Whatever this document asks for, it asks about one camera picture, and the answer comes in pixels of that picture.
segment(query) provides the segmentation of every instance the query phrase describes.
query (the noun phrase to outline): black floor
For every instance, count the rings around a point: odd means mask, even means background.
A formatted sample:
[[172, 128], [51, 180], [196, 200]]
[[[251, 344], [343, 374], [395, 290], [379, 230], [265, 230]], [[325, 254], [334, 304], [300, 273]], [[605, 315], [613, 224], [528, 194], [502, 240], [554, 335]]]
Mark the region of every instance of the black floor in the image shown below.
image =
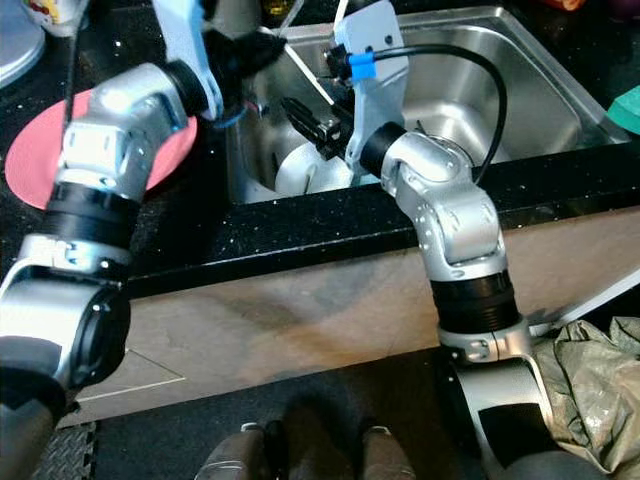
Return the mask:
[[[606, 330], [613, 315], [640, 316], [640, 288], [587, 318]], [[357, 433], [367, 417], [391, 428], [419, 479], [483, 478], [443, 425], [434, 354], [399, 355], [105, 420], [97, 437], [96, 480], [191, 480], [241, 424], [275, 419], [284, 421], [289, 437], [291, 480], [352, 479]]]

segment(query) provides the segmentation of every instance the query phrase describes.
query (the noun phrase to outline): bottle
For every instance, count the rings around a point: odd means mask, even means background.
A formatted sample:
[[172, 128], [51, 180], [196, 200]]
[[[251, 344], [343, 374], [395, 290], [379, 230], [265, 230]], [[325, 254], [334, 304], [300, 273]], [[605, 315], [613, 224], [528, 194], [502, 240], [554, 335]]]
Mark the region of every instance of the bottle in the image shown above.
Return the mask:
[[23, 0], [24, 8], [35, 23], [56, 37], [73, 34], [80, 15], [80, 0]]

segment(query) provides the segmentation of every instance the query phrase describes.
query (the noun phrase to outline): speckled countertop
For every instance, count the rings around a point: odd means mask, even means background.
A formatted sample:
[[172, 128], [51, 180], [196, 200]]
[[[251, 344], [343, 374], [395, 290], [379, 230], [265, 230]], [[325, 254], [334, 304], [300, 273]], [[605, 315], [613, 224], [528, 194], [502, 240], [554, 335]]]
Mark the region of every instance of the speckled countertop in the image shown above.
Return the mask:
[[[609, 19], [590, 0], [572, 14], [534, 0], [396, 1], [398, 13], [503, 4], [603, 106], [640, 80], [640, 26]], [[309, 1], [298, 23], [330, 21], [336, 1]], [[100, 3], [82, 38], [78, 90], [145, 61], [163, 45], [146, 2]], [[60, 100], [67, 43], [50, 39], [38, 65], [0, 95], [0, 155], [18, 132]], [[252, 205], [231, 205], [224, 141], [201, 123], [192, 152], [149, 193], [133, 239], [133, 296], [384, 252], [416, 244], [409, 221], [378, 186]], [[2, 275], [41, 212], [21, 203], [1, 164]], [[640, 140], [492, 166], [483, 182], [504, 228], [517, 228], [640, 204]]]

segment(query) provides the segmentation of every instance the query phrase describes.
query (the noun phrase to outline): stainless steel sink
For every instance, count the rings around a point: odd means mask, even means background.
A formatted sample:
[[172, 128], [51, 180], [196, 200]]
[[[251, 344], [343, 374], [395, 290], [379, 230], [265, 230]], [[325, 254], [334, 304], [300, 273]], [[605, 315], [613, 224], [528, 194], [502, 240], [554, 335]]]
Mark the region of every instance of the stainless steel sink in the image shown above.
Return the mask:
[[[602, 107], [506, 10], [478, 7], [402, 15], [406, 45], [447, 43], [491, 60], [507, 84], [507, 125], [496, 162], [628, 141]], [[332, 25], [295, 27], [291, 45], [319, 77], [328, 76], [323, 52]], [[280, 100], [294, 97], [319, 118], [330, 116], [327, 103], [293, 61], [283, 56], [251, 86], [263, 113], [248, 112], [227, 137], [232, 201], [249, 203], [281, 197], [274, 189], [279, 164], [305, 143], [288, 122]], [[491, 141], [497, 94], [489, 75], [456, 57], [411, 59], [404, 104], [407, 128], [417, 122], [448, 138], [481, 162]]]

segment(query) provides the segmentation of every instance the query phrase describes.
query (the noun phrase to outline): red plate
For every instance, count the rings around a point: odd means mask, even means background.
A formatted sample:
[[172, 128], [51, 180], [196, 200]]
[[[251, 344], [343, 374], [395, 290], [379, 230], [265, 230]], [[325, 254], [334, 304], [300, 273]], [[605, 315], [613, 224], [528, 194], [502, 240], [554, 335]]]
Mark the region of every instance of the red plate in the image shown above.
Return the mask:
[[[91, 90], [78, 93], [73, 116], [87, 112]], [[62, 136], [64, 102], [58, 102], [34, 118], [16, 137], [7, 153], [5, 176], [11, 191], [23, 202], [44, 209], [53, 190]], [[198, 122], [189, 118], [187, 128], [174, 133], [156, 155], [147, 190], [173, 172], [191, 150]]]

